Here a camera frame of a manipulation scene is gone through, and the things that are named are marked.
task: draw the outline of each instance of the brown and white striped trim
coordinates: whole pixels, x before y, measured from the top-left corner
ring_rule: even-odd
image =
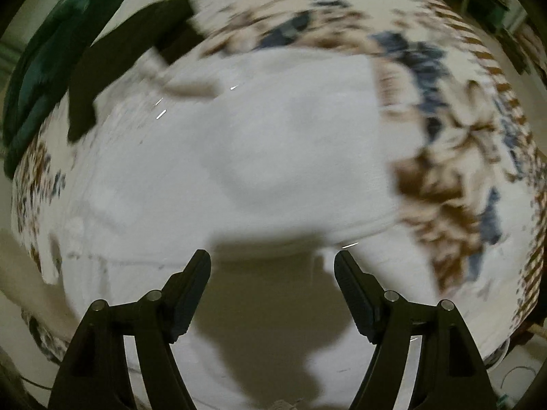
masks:
[[[532,139],[530,127],[524,116],[520,103],[511,89],[505,75],[496,62],[494,56],[484,46],[473,29],[450,9],[442,0],[419,0],[431,10],[442,22],[458,32],[467,50],[472,52],[478,63],[491,76],[492,83],[505,103],[506,109],[520,133],[518,137],[519,151],[527,169],[526,182],[534,188],[535,211],[532,220],[533,239],[529,251],[529,261],[521,272],[520,295],[518,307],[513,315],[512,329],[517,328],[537,303],[539,283],[543,271],[544,242],[547,228],[547,193],[545,191],[545,175],[547,173],[545,161],[540,157],[537,146]]]

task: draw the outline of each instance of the floral print fabric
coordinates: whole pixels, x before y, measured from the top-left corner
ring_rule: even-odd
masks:
[[[122,6],[117,20],[154,0],[131,1],[137,2],[135,7]],[[533,156],[523,144],[521,125],[499,91],[505,83],[485,71],[461,34],[465,26],[439,17],[424,0],[193,3],[196,28],[206,37],[196,48],[197,59],[271,47],[369,56],[375,63],[382,120],[418,131],[395,154],[386,155],[385,164],[401,199],[400,221],[427,255],[439,295],[471,292],[470,301],[485,301],[492,285],[511,279],[518,316],[511,328],[518,325],[523,319],[518,310],[530,299],[519,276],[534,246],[531,231],[539,227],[530,217],[535,198],[543,193],[531,175]],[[62,122],[64,115],[59,108],[54,122]],[[48,216],[44,210],[62,204],[51,198],[68,195],[63,191],[66,180],[80,174],[75,155],[93,149],[89,139],[75,150],[56,151],[61,157],[51,157],[47,147],[68,145],[50,123],[27,151],[14,184],[14,229],[35,260],[40,260],[39,235],[46,232],[40,227]],[[63,128],[57,129],[61,134]],[[519,205],[526,204],[517,213],[511,209],[515,198],[524,198]],[[494,260],[508,245],[523,248],[522,256],[505,256],[496,266]],[[48,270],[55,272],[56,267]]]

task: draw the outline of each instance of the silver screw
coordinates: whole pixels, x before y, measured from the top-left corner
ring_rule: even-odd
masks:
[[[99,311],[101,311],[103,308],[105,308],[105,305],[106,305],[106,301],[103,301],[102,299],[97,299],[96,301],[94,301],[94,302],[91,304],[91,309],[92,309],[94,312],[99,312]]]
[[[384,297],[390,302],[395,302],[399,300],[399,295],[393,290],[388,290],[387,292],[385,292]]]
[[[451,312],[455,307],[453,301],[449,301],[448,299],[441,301],[441,306],[448,312]]]
[[[161,291],[160,290],[152,290],[146,293],[146,299],[150,302],[155,302],[160,300],[161,298]]]

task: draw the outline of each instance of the cable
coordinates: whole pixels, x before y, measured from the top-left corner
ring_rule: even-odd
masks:
[[[29,384],[32,384],[32,385],[34,385],[35,387],[38,387],[38,388],[43,389],[43,390],[49,390],[49,391],[51,392],[51,389],[53,388],[53,387],[46,387],[45,385],[37,384],[36,382],[31,381],[30,379],[25,378],[25,377],[24,377],[23,375],[21,375],[21,374],[19,375],[19,377],[20,377],[23,381],[28,382]]]
[[[503,377],[502,379],[502,383],[500,385],[500,389],[502,390],[503,389],[503,383],[505,382],[505,379],[507,379],[507,376],[509,376],[509,374],[512,372],[512,371],[515,371],[515,370],[518,370],[519,368],[524,368],[524,370],[529,370],[531,371],[532,373],[534,373],[534,378],[538,375],[537,371],[535,371],[532,367],[527,367],[525,365],[518,365],[516,367],[513,367],[511,370],[509,370],[505,376]]]

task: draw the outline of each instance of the dark cloth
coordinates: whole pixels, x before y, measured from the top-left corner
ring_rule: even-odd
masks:
[[[163,0],[141,9],[97,40],[81,57],[70,78],[69,142],[78,141],[96,124],[93,101],[128,71],[148,49],[156,47],[168,63],[202,41],[187,23],[188,0]]]
[[[124,0],[66,0],[36,31],[13,72],[4,104],[4,172],[10,179],[72,70]]]

